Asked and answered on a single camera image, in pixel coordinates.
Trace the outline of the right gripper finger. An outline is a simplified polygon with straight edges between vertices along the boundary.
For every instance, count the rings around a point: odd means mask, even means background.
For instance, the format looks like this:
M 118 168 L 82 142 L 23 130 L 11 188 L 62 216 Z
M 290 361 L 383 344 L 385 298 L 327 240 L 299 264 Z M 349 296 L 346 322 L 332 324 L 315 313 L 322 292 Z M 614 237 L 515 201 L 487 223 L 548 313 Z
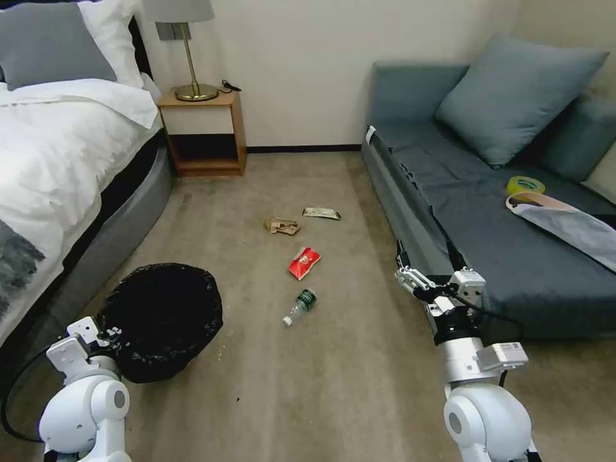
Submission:
M 449 240 L 447 240 L 447 251 L 454 270 L 449 282 L 456 285 L 456 294 L 472 305 L 482 306 L 485 279 L 466 265 L 461 252 Z
M 428 291 L 432 289 L 432 281 L 410 265 L 409 256 L 400 239 L 396 240 L 398 270 L 395 272 L 397 282 L 410 293 L 415 290 Z

